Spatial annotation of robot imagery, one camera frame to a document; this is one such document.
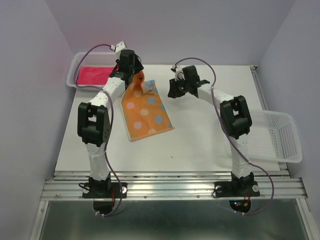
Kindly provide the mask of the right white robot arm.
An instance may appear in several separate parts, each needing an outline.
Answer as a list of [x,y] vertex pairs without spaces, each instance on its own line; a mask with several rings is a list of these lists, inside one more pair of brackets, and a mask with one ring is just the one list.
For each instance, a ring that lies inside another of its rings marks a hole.
[[181,67],[174,64],[171,71],[175,77],[169,81],[169,98],[180,98],[189,93],[214,106],[222,131],[230,143],[230,189],[233,194],[242,195],[248,186],[255,184],[250,160],[246,157],[248,134],[253,122],[245,97],[233,96],[209,86],[209,81],[200,79],[194,65]]

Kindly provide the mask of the pink towel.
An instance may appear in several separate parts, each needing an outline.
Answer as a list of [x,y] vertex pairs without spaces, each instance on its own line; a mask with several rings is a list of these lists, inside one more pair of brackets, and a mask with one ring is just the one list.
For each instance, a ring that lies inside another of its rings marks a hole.
[[76,83],[78,85],[104,86],[112,71],[113,67],[82,66],[76,77]]

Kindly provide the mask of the orange blue patchwork towel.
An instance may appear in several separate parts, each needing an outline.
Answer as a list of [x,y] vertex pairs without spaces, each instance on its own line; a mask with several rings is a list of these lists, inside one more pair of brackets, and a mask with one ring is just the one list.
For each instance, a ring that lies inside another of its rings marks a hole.
[[130,142],[174,129],[154,80],[141,70],[124,91],[121,108]]

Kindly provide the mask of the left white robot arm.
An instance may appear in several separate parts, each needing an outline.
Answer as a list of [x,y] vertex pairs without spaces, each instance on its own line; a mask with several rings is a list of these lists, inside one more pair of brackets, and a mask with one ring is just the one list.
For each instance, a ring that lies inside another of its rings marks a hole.
[[89,157],[89,185],[100,197],[111,193],[110,168],[105,153],[109,141],[114,113],[113,102],[132,83],[134,75],[143,70],[139,57],[133,50],[119,52],[116,67],[106,84],[98,87],[97,95],[88,102],[82,102],[77,110],[77,134],[85,144]]

